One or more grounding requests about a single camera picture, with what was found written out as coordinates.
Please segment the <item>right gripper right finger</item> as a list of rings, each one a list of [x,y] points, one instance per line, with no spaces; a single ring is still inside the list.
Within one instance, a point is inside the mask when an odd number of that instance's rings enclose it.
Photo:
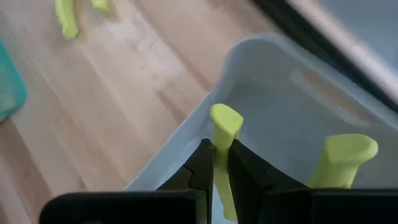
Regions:
[[[312,224],[310,200],[288,194],[308,187],[237,139],[229,149],[228,172],[239,224]]]

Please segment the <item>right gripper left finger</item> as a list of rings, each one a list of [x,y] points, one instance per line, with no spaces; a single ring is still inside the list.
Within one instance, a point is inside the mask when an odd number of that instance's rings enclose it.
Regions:
[[[178,194],[166,207],[167,224],[211,224],[213,200],[213,145],[202,139],[193,154],[158,191]]]

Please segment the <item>green-handled pliers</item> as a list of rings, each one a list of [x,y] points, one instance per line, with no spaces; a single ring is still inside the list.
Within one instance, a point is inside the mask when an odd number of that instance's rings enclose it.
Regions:
[[[210,108],[210,118],[215,130],[214,183],[220,195],[225,219],[236,222],[237,206],[233,202],[228,170],[229,149],[239,137],[243,117],[234,109],[222,103]],[[349,189],[358,168],[372,159],[378,152],[375,140],[363,134],[338,134],[324,140],[323,150],[315,171],[306,183],[310,188]]]
[[[75,18],[76,0],[54,0],[55,15],[62,28],[62,35],[65,39],[75,38],[79,33],[79,28]],[[103,14],[111,12],[109,0],[90,0],[93,9]]]

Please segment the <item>grey plastic bin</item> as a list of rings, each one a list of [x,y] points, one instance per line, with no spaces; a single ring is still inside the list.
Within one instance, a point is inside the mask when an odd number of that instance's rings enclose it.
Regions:
[[[135,214],[167,224],[166,206],[178,194],[158,191],[193,154],[212,143],[211,106],[222,103],[243,117],[238,141],[303,183],[317,167],[324,140],[363,134],[377,154],[356,173],[349,189],[310,188],[289,195],[310,200],[312,224],[398,224],[398,113],[279,35],[258,35],[235,46],[214,89],[192,111],[127,187]],[[214,183],[211,224],[225,219]]]

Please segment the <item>teal translucent plastic tray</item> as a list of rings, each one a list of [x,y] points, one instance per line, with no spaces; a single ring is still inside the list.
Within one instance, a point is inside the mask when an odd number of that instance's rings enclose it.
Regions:
[[[21,109],[26,100],[25,85],[0,39],[0,123]]]

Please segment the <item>black metal table frame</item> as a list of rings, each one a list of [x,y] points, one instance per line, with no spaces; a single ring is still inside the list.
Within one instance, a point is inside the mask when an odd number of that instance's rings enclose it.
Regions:
[[[355,84],[380,100],[392,111],[398,113],[398,103],[394,102],[381,87],[376,85],[364,69],[354,64],[341,50],[336,48],[325,34],[312,25],[294,9],[287,0],[251,0],[256,7],[269,17],[292,40],[316,57],[337,69]]]

